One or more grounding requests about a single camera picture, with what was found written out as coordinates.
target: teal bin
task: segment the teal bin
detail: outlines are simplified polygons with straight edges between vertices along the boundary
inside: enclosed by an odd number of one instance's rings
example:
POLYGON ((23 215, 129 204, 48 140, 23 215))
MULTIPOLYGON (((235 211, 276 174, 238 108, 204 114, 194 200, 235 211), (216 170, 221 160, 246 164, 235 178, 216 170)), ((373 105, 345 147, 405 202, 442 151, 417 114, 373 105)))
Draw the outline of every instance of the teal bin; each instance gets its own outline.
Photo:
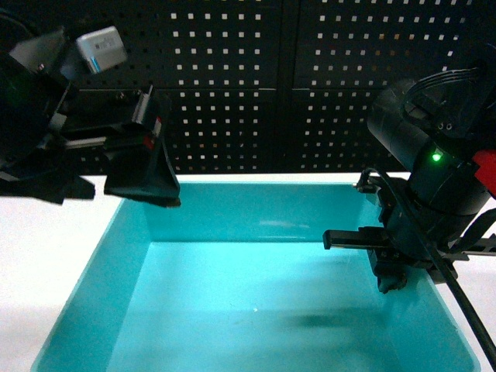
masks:
POLYGON ((480 370, 430 278, 381 294, 376 226, 348 184, 184 183, 182 206, 119 206, 32 371, 480 370))

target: green led light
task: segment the green led light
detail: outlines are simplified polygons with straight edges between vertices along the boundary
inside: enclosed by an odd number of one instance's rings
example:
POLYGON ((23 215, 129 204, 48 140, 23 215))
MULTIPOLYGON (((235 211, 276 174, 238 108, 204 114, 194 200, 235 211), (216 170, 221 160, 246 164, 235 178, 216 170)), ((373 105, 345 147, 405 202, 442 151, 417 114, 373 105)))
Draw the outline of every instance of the green led light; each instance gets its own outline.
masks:
POLYGON ((440 153, 434 153, 434 154, 432 155, 432 159, 433 159, 434 161, 436 161, 436 162, 437 162, 437 161, 440 161, 440 160, 441 160, 441 157, 443 157, 443 155, 441 155, 440 153))

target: black cable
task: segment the black cable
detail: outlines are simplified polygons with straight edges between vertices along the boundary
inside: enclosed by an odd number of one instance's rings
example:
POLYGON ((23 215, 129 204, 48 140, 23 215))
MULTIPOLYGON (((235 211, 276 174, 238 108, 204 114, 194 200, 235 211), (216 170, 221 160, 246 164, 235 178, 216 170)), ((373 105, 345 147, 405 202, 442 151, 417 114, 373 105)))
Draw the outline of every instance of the black cable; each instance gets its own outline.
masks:
POLYGON ((484 233, 489 230, 489 228, 496 222, 496 208, 490 209, 483 214, 481 214, 477 219, 472 222, 472 225, 467 229, 462 239, 456 244, 451 252, 461 253, 463 251, 469 250, 477 244, 479 239, 482 238, 484 233))
POLYGON ((18 15, 10 12, 7 9, 0 8, 0 19, 5 19, 11 23, 16 24, 26 31, 26 33, 31 37, 36 37, 40 35, 40 31, 31 22, 19 17, 18 15))
POLYGON ((401 210, 405 213, 407 219, 413 225, 415 233, 420 239, 421 244, 424 246, 425 250, 431 257, 432 262, 434 263, 434 265, 436 265, 437 269, 445 279, 449 290, 453 294, 453 297, 456 299, 456 302, 458 302, 458 305, 460 306, 463 314, 465 315, 465 318, 472 328, 472 332, 474 332, 474 335, 477 337, 477 341, 484 351, 489 364, 491 365, 492 369, 496 371, 496 346, 494 345, 491 336, 487 332, 483 322, 479 318, 479 315, 470 303, 467 295, 463 292, 463 289, 456 281, 453 273, 450 271, 443 258, 439 254, 436 243, 432 242, 429 239, 429 237, 425 234, 423 228, 417 221, 417 218, 413 215, 413 212, 406 202, 403 193, 397 189, 396 184, 389 177, 389 175, 378 167, 368 167, 367 169, 365 169, 362 172, 356 186, 363 187, 364 185, 366 185, 371 172, 379 174, 379 176, 382 178, 386 186, 393 194, 401 210))
POLYGON ((462 70, 449 70, 434 74, 417 81, 408 89, 400 106, 400 112, 403 119, 407 122, 417 125, 420 128, 428 129, 430 123, 424 119, 417 119, 409 115, 405 106, 413 98, 420 95, 424 90, 436 88, 442 85, 456 84, 465 81, 475 81, 481 75, 481 69, 478 67, 462 70))

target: white table surface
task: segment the white table surface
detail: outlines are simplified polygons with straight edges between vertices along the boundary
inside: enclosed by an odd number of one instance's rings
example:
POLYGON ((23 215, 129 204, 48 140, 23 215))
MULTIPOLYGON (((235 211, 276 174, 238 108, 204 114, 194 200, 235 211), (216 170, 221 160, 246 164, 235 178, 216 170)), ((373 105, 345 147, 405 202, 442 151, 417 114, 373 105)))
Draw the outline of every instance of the white table surface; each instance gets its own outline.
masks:
MULTIPOLYGON (((257 181, 267 176, 237 179, 257 181)), ((329 182, 356 181, 358 176, 306 174, 272 179, 329 182)), ((103 195, 103 177, 90 177, 90 181, 97 187, 94 201, 67 200, 60 207, 32 199, 0 198, 0 372, 30 369, 120 202, 103 195)), ((472 257, 468 263, 456 263, 456 269, 462 288, 496 339, 496 258, 472 257)), ((438 289, 482 371, 490 371, 450 291, 444 284, 438 289)))

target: black pegboard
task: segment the black pegboard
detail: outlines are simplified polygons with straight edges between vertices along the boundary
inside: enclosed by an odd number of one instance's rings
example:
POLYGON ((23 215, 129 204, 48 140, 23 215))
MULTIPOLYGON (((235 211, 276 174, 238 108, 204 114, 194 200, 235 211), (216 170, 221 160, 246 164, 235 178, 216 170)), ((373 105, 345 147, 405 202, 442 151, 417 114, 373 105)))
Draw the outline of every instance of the black pegboard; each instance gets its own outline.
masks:
POLYGON ((293 92, 291 168, 301 172, 360 172, 380 164, 401 171, 367 130, 367 113, 376 90, 297 90, 293 92))
POLYGON ((473 0, 302 0, 295 88, 383 88, 453 67, 473 0))
POLYGON ((172 105, 166 140, 182 174, 272 171, 275 90, 166 91, 172 105))
POLYGON ((461 52, 488 4, 7 0, 2 6, 43 32, 112 20, 128 62, 77 85, 164 90, 173 102, 167 132, 173 167, 198 174, 348 172, 371 164, 400 170, 367 131, 371 102, 396 80, 463 66, 461 52))

